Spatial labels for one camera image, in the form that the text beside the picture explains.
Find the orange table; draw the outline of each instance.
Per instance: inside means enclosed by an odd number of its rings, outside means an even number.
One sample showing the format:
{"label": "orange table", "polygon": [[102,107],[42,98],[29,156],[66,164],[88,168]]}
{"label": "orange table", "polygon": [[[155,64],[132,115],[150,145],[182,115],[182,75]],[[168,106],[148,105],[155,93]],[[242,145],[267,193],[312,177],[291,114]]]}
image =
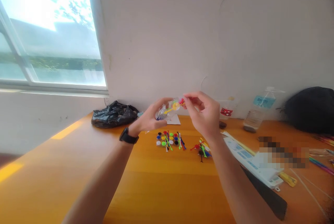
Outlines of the orange table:
{"label": "orange table", "polygon": [[[90,124],[91,114],[53,136],[34,150],[0,170],[1,223],[60,223],[79,193],[100,166],[123,127],[102,130]],[[188,148],[166,153],[156,147],[156,134],[141,133],[104,223],[234,223],[212,159],[189,151],[200,134],[188,116],[181,125],[165,129],[181,132]],[[256,134],[243,131],[242,121],[230,119],[226,130],[254,151],[258,136],[277,141],[303,141],[313,148],[329,148],[307,133],[281,122],[264,122]],[[333,176],[310,164],[295,169],[323,191],[331,193]],[[295,177],[290,170],[287,174]],[[305,181],[323,208],[328,198]],[[288,202],[286,223],[315,223],[323,216],[304,186],[286,183],[278,194]]]}

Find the window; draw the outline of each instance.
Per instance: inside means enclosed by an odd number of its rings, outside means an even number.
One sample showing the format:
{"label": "window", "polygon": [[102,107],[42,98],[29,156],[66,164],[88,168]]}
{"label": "window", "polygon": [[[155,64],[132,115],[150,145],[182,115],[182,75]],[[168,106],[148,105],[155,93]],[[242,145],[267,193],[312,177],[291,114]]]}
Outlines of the window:
{"label": "window", "polygon": [[89,0],[0,0],[0,84],[106,91]]}

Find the forearm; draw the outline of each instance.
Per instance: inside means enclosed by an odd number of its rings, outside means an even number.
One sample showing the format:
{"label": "forearm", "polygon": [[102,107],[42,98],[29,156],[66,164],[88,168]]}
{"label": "forearm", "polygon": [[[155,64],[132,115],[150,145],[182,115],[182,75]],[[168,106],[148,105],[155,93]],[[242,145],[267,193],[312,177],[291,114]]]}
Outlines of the forearm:
{"label": "forearm", "polygon": [[221,136],[207,139],[227,201],[237,223],[280,223],[249,181]]}
{"label": "forearm", "polygon": [[[135,127],[129,127],[129,134],[137,136],[139,132]],[[132,149],[133,144],[117,142],[67,213],[64,224],[102,223]]]}

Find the windowsill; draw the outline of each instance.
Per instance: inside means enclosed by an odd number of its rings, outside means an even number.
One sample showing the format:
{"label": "windowsill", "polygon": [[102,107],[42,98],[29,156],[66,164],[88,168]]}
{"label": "windowsill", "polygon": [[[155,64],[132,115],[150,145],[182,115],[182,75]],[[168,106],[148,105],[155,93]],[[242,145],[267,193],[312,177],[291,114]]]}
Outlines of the windowsill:
{"label": "windowsill", "polygon": [[30,94],[46,94],[46,95],[59,95],[59,96],[76,96],[76,97],[91,97],[91,98],[108,98],[108,91],[85,91],[74,89],[58,89],[57,91],[53,89],[53,91],[46,91],[40,89],[20,89],[20,88],[9,88],[0,86],[0,93],[30,93]]}

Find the red label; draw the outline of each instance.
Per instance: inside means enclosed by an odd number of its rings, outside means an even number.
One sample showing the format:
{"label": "red label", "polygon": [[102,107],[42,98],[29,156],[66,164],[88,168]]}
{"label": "red label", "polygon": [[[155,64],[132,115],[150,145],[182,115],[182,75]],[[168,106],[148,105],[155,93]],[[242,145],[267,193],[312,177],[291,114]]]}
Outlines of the red label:
{"label": "red label", "polygon": [[223,107],[222,107],[222,110],[220,111],[220,113],[222,115],[225,115],[225,116],[228,116],[228,117],[231,116],[232,112],[233,112],[233,110],[228,110],[228,109],[225,109]]}

